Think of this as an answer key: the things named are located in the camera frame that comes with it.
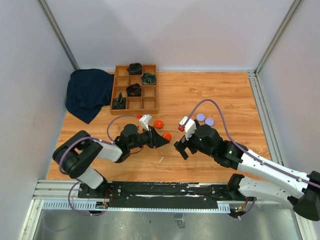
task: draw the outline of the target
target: dark cloth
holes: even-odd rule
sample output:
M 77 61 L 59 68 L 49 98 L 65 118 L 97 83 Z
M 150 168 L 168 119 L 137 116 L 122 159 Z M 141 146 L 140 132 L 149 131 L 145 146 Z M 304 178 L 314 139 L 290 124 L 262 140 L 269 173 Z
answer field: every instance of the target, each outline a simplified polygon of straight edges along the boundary
M 89 124 L 102 106 L 110 105 L 114 75 L 100 69 L 76 70 L 66 90 L 66 109 Z

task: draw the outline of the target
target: red connector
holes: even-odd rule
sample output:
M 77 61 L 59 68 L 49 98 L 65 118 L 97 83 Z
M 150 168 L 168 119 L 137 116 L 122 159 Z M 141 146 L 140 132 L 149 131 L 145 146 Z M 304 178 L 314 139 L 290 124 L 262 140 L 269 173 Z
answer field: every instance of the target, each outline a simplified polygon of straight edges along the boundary
M 178 127 L 178 129 L 179 129 L 181 132 L 183 132 L 183 131 L 185 130 L 185 127 L 184 127 L 183 125 L 180 125 L 180 126 Z

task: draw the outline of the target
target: white panel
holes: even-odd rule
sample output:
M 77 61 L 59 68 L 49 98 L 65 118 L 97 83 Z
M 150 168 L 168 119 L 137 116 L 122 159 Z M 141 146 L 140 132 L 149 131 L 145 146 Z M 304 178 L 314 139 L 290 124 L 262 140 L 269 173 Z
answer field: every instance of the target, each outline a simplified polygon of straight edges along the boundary
M 47 0 L 80 68 L 255 69 L 293 0 Z
M 302 3 L 260 74 L 284 162 L 306 173 L 320 172 L 319 9 L 318 0 Z
M 0 232 L 16 240 L 45 178 L 72 72 L 36 0 L 0 1 Z

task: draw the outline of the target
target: wooden box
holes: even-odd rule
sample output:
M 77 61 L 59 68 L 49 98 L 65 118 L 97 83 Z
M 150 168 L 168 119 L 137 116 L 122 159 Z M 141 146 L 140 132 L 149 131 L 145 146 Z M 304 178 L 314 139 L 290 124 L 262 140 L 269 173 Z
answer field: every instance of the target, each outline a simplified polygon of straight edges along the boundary
M 159 111 L 159 78 L 157 75 L 157 65 L 142 65 L 142 74 L 151 73 L 156 76 L 155 85 L 142 85 L 142 75 L 129 75 L 127 68 L 129 65 L 117 65 L 114 72 L 112 101 L 110 111 L 112 115 L 123 114 L 157 114 Z M 141 96 L 127 96 L 127 87 L 132 84 L 139 84 L 142 87 Z M 125 109 L 113 109 L 114 100 L 119 93 L 126 98 Z

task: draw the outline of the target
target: wooden table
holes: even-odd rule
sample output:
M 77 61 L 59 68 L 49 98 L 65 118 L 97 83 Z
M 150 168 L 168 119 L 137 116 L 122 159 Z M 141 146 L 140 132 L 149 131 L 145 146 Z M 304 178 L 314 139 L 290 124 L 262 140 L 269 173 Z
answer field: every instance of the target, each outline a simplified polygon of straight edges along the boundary
M 140 153 L 131 155 L 123 163 L 95 159 L 91 166 L 110 181 L 163 181 L 163 182 L 212 182 L 225 183 L 233 173 L 241 173 L 221 167 L 213 158 L 202 153 L 189 154 L 184 160 L 175 150 L 174 143 L 183 136 L 178 130 L 179 121 L 188 116 L 194 106 L 202 99 L 215 100 L 221 107 L 231 136 L 265 158 L 270 158 L 260 123 L 255 100 L 246 73 L 239 72 L 159 72 L 159 114 L 153 115 L 149 124 L 162 120 L 163 129 L 159 134 L 171 133 L 172 141 L 163 147 L 145 147 Z M 216 107 L 206 102 L 195 112 L 203 113 L 215 121 L 214 128 L 226 139 L 225 130 Z M 57 146 L 63 144 L 80 130 L 91 136 L 108 140 L 106 128 L 114 118 L 110 107 L 101 109 L 98 116 L 86 124 L 70 113 L 66 114 Z M 138 125 L 134 117 L 124 117 L 112 125 L 110 134 L 116 137 L 125 124 Z M 252 174 L 248 177 L 259 179 Z M 59 173 L 58 165 L 52 161 L 47 179 L 69 180 Z

